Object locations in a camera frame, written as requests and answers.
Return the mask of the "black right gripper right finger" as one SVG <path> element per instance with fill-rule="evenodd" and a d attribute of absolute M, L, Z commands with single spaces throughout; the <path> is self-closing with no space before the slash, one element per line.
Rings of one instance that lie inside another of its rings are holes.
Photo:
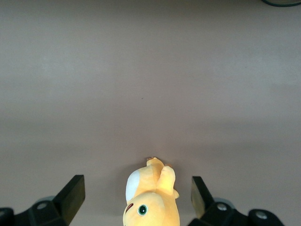
<path fill-rule="evenodd" d="M 193 176 L 191 203 L 196 218 L 190 226 L 248 226 L 248 217 L 224 201 L 215 201 L 202 177 Z"/>

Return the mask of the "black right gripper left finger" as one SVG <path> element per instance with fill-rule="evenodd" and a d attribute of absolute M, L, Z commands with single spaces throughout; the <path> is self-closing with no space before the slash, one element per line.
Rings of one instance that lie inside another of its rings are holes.
<path fill-rule="evenodd" d="M 15 216 L 16 226 L 68 226 L 85 200 L 84 175 L 75 175 L 53 198 L 44 198 Z"/>

